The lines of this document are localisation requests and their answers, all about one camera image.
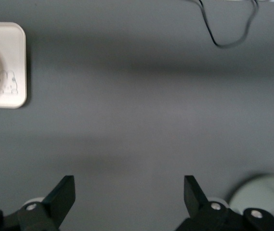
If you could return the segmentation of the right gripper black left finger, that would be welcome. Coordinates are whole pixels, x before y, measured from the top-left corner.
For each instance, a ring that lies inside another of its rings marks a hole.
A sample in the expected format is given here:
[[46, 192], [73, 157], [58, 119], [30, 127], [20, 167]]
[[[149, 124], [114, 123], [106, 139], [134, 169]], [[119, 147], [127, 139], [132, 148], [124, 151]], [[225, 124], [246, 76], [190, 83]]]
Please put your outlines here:
[[64, 176], [42, 201], [30, 201], [18, 210], [22, 231], [58, 231], [76, 199], [74, 176]]

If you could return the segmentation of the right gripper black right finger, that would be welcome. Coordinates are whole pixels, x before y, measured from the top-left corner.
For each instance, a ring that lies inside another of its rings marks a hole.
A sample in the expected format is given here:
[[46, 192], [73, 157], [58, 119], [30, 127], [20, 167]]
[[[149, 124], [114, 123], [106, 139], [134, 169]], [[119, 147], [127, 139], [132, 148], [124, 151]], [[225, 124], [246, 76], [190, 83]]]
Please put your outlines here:
[[209, 201], [194, 176], [184, 177], [184, 203], [189, 217], [178, 231], [247, 231], [241, 215], [218, 201]]

